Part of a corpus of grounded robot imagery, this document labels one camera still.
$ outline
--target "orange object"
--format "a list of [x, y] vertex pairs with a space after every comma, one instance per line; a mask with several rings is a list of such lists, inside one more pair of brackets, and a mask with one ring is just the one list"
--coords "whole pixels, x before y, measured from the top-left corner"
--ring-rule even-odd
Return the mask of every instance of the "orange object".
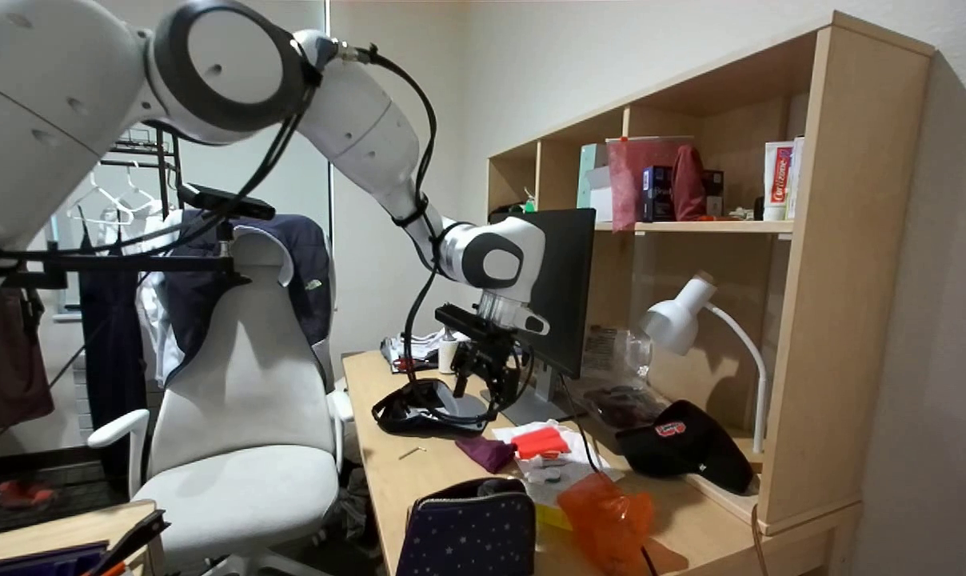
[[0, 510], [49, 510], [57, 500], [55, 488], [25, 481], [0, 484]]
[[648, 576], [646, 536], [653, 530], [653, 500], [621, 492], [605, 472], [588, 472], [558, 496], [573, 520], [575, 547], [612, 576]]
[[515, 435], [515, 455], [519, 456], [535, 456], [535, 455], [558, 456], [558, 455], [566, 455], [566, 450], [571, 450], [571, 446], [553, 427]]
[[101, 576], [126, 576], [126, 563], [106, 569]]

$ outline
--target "black bag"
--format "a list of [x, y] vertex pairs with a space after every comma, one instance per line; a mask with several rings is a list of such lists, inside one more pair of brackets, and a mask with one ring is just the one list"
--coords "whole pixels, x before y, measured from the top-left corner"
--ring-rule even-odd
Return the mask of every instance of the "black bag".
[[454, 416], [445, 413], [445, 399], [437, 396], [437, 387], [445, 380], [420, 377], [383, 399], [373, 403], [373, 419], [390, 435], [484, 435], [484, 428], [493, 421], [496, 408], [491, 405], [481, 416]]
[[632, 469], [648, 476], [704, 472], [731, 492], [750, 492], [751, 465], [733, 435], [689, 399], [667, 405], [653, 427], [613, 435]]
[[519, 481], [454, 484], [410, 510], [396, 576], [532, 576], [535, 536], [535, 502]]

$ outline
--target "lamp head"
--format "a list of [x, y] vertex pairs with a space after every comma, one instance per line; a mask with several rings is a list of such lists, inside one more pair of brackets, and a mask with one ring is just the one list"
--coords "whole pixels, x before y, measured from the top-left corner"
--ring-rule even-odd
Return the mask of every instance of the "lamp head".
[[699, 340], [699, 312], [714, 296], [714, 286], [708, 274], [694, 274], [674, 301], [658, 301], [646, 306], [643, 334], [662, 350], [685, 355]]

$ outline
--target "chair backrest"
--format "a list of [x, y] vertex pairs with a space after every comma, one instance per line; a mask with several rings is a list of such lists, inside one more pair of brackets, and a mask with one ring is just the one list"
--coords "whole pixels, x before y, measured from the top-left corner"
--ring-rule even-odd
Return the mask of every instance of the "chair backrest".
[[256, 446], [332, 450], [322, 373], [293, 320], [287, 251], [256, 227], [237, 227], [229, 288], [200, 355], [162, 395], [148, 472]]

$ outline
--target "table surface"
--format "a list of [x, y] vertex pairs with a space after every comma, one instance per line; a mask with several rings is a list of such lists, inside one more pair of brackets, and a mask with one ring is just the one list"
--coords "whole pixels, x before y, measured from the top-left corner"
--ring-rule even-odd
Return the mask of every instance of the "table surface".
[[[450, 437], [410, 437], [388, 435], [371, 405], [403, 385], [403, 373], [390, 373], [381, 353], [361, 353], [347, 357], [347, 380], [356, 408], [356, 431], [371, 488], [378, 530], [383, 545], [388, 569], [396, 569], [408, 514], [416, 500], [450, 487], [457, 481], [485, 476]], [[658, 574], [714, 566], [726, 556], [750, 556], [751, 528], [744, 505], [731, 505], [731, 496], [704, 484], [700, 476], [653, 481], [631, 472], [621, 456], [603, 450], [625, 476], [625, 492], [643, 488], [656, 505], [656, 528], [648, 555]], [[599, 574], [571, 545], [566, 530], [539, 530], [539, 574]]]
[[[0, 560], [62, 551], [62, 547], [80, 547], [80, 545], [99, 545], [99, 541], [114, 545], [153, 510], [157, 510], [153, 502], [142, 500], [142, 502], [67, 514], [57, 520], [43, 520], [43, 524], [16, 528], [16, 530], [0, 530]], [[127, 566], [142, 566], [142, 563], [144, 563], [144, 555], [133, 555], [127, 560]]]

